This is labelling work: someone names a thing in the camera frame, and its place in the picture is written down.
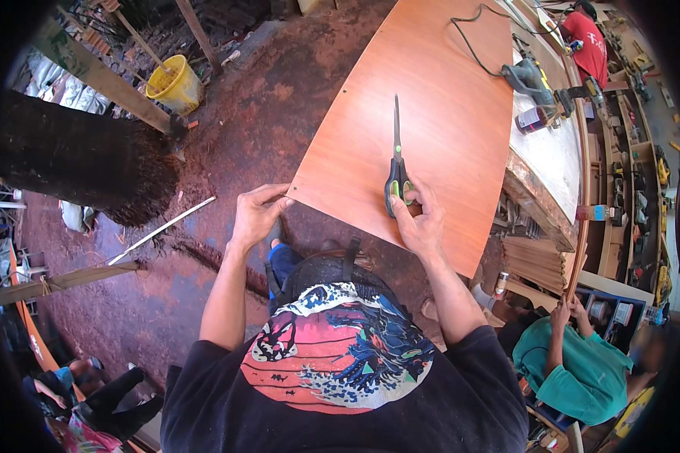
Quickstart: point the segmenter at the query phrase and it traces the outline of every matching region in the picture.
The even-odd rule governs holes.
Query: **yellow bucket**
[[[170,70],[168,74],[162,68],[156,68],[148,79],[148,84],[159,90],[159,93],[146,87],[146,95],[149,99],[155,99],[169,107],[176,114],[186,116],[192,113],[204,98],[204,86],[199,77],[196,77],[183,55],[174,55],[164,65]]]

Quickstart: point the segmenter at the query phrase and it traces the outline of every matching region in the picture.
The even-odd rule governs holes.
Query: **power cord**
[[[565,12],[567,12],[571,9],[574,9],[576,7],[577,3],[579,3],[579,2],[576,2],[576,3],[572,4],[569,8],[563,10],[562,14],[564,14]],[[476,52],[473,51],[473,47],[471,46],[471,43],[468,42],[468,38],[466,38],[466,34],[463,32],[463,30],[461,30],[461,27],[458,26],[459,22],[476,22],[481,17],[481,13],[484,11],[484,8],[488,9],[490,12],[492,12],[494,14],[497,14],[498,16],[511,19],[515,24],[517,24],[519,26],[519,28],[521,28],[522,30],[524,30],[526,32],[531,33],[532,35],[548,35],[549,33],[556,31],[559,28],[559,25],[561,24],[561,23],[557,23],[556,26],[554,26],[554,28],[552,28],[549,31],[544,31],[544,32],[531,31],[527,27],[520,24],[516,19],[514,19],[510,15],[504,14],[502,12],[495,11],[489,5],[486,5],[485,3],[482,3],[482,4],[479,5],[479,13],[474,17],[470,17],[470,18],[451,17],[451,23],[453,23],[455,25],[456,29],[461,33],[461,36],[463,37],[463,41],[466,42],[466,46],[468,46],[468,49],[471,51],[471,55],[473,55],[473,59],[475,59],[476,63],[479,64],[481,69],[486,71],[486,73],[491,77],[501,77],[501,76],[503,76],[503,74],[500,73],[500,72],[491,72],[489,70],[489,68],[487,68],[486,66],[484,66],[483,63],[481,63],[481,60],[479,59],[479,57],[476,56]]]

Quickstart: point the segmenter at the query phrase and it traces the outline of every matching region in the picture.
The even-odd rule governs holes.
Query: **scissors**
[[[393,206],[390,203],[390,195],[393,194],[401,198],[405,204],[413,204],[413,200],[405,199],[405,192],[413,190],[413,185],[408,180],[405,174],[405,162],[400,153],[400,112],[398,109],[398,95],[395,95],[395,122],[394,122],[395,139],[393,141],[393,157],[390,159],[390,176],[386,181],[385,186],[385,200],[386,211],[391,219],[395,218],[393,214]]]

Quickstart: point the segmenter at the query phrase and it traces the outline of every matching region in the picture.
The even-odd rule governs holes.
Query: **blue jeans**
[[[304,261],[304,258],[286,243],[277,244],[276,247],[270,250],[267,259],[272,264],[272,273],[280,288],[284,287],[285,280],[287,280],[287,277],[289,277],[294,268]],[[277,294],[273,294],[272,290],[270,290],[270,303],[267,305],[270,315],[277,310],[277,302],[273,300],[276,296]]]

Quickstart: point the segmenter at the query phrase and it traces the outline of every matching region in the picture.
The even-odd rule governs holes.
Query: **black strap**
[[[275,278],[275,272],[272,270],[271,262],[264,262],[264,273],[267,274],[267,286],[270,287],[270,293],[272,293],[275,298],[283,296],[284,293],[282,293],[280,285],[277,285],[277,278]]]
[[[342,280],[352,280],[352,267],[355,264],[355,255],[360,250],[360,238],[353,236],[350,241],[350,246],[345,250],[345,258],[342,262]]]

